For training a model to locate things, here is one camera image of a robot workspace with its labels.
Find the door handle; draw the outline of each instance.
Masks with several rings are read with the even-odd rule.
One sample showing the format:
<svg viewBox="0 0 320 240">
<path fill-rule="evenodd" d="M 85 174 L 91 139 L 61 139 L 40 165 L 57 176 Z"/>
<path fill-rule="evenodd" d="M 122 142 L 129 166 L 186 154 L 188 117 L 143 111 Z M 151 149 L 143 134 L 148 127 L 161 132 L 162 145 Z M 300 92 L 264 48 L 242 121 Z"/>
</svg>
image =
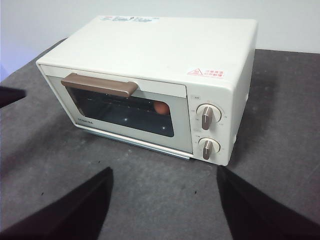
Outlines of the door handle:
<svg viewBox="0 0 320 240">
<path fill-rule="evenodd" d="M 61 84 L 65 87 L 127 98 L 138 88 L 138 85 L 133 81 L 113 81 L 97 77 L 82 76 L 76 73 L 71 73 L 66 76 L 61 80 Z"/>
</svg>

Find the oven window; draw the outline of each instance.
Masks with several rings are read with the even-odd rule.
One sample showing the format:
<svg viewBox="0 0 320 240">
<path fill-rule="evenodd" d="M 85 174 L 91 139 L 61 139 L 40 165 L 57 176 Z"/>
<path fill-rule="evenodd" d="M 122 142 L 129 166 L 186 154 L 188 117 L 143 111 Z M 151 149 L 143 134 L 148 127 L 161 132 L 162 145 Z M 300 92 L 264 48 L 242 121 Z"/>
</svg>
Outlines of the oven window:
<svg viewBox="0 0 320 240">
<path fill-rule="evenodd" d="M 85 117 L 167 137 L 174 136 L 169 106 L 162 101 L 115 96 L 73 87 L 66 89 Z"/>
</svg>

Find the label on top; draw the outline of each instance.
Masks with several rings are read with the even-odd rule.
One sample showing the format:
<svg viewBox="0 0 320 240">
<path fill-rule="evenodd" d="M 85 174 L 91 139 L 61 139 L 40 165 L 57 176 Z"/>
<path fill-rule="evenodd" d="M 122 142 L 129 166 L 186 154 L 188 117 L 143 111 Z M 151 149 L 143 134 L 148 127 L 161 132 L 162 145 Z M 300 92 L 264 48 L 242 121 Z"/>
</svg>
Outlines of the label on top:
<svg viewBox="0 0 320 240">
<path fill-rule="evenodd" d="M 102 16 L 102 21 L 112 22 L 136 22 L 136 23 L 156 23 L 159 21 L 159 17 L 153 16 Z"/>
<path fill-rule="evenodd" d="M 187 75 L 209 77 L 209 78 L 219 78 L 223 79 L 225 72 L 222 70 L 208 69 L 208 68 L 190 68 Z"/>
</svg>

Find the food item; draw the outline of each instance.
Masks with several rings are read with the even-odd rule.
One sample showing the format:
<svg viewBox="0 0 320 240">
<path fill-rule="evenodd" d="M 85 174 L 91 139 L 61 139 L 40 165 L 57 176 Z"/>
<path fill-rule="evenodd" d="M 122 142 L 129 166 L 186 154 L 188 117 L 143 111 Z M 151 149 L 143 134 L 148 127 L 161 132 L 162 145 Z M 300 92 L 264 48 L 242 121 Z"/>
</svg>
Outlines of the food item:
<svg viewBox="0 0 320 240">
<path fill-rule="evenodd" d="M 158 114 L 162 114 L 162 115 L 170 114 L 170 109 L 168 104 L 166 104 L 163 101 L 154 101 L 153 107 Z"/>
</svg>

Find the red warning sticker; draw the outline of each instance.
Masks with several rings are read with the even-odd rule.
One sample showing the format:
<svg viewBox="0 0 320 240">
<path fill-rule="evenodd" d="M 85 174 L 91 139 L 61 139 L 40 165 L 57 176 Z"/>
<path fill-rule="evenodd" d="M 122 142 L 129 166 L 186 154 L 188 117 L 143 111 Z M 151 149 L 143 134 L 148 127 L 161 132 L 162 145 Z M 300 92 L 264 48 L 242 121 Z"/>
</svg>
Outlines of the red warning sticker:
<svg viewBox="0 0 320 240">
<path fill-rule="evenodd" d="M 225 72 L 222 70 L 205 69 L 205 68 L 191 68 L 187 71 L 186 74 L 194 75 L 194 76 L 209 77 L 209 78 L 219 78 L 219 79 L 223 79 L 225 76 Z"/>
</svg>

